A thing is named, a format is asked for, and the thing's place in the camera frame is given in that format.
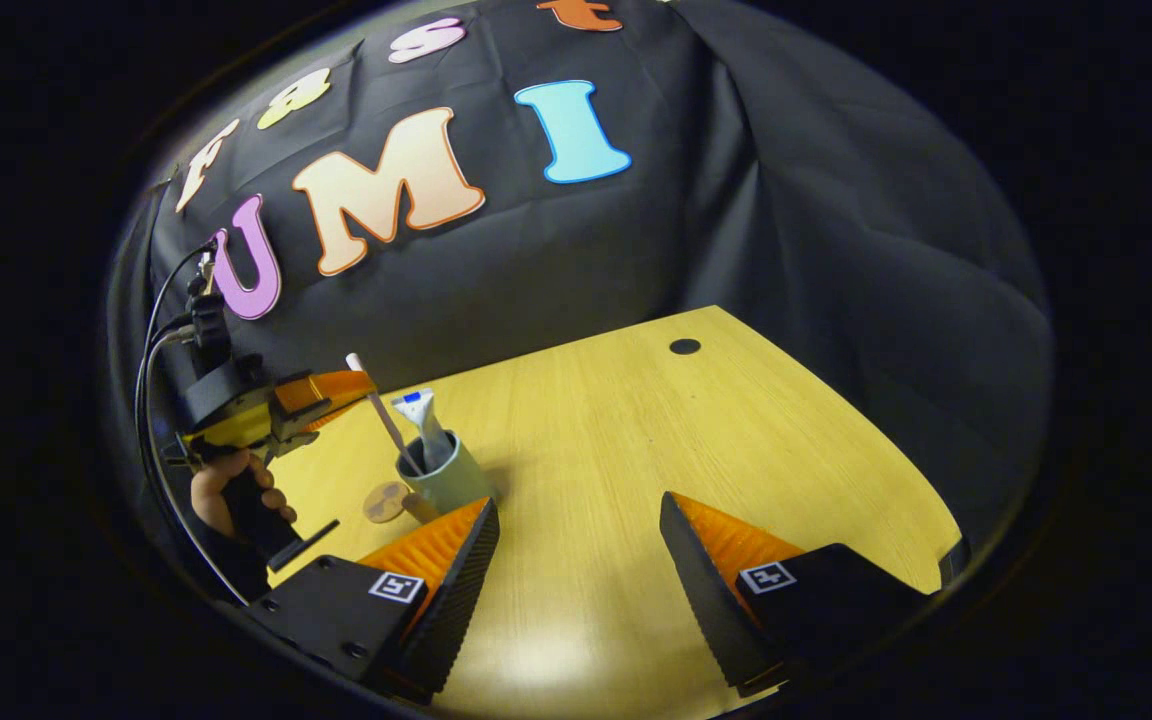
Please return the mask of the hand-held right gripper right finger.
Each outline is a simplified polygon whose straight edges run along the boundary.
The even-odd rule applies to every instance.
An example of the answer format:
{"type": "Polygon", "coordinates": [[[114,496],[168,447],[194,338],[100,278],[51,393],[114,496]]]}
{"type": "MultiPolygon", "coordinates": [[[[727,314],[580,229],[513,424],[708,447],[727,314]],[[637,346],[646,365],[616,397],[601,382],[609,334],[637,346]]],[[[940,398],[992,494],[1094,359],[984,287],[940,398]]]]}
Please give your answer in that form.
{"type": "Polygon", "coordinates": [[[681,493],[660,536],[723,680],[742,697],[818,679],[931,601],[844,543],[801,550],[681,493]]]}

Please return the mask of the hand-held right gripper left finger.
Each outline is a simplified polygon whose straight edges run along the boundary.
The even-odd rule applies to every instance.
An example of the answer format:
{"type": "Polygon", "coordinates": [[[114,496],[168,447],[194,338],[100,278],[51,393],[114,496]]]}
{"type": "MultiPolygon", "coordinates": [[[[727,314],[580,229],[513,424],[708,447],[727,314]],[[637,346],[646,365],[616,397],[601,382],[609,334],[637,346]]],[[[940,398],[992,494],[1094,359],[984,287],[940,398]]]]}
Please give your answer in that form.
{"type": "Polygon", "coordinates": [[[357,561],[323,555],[247,606],[274,639],[403,702],[444,691],[500,538],[482,497],[357,561]]]}

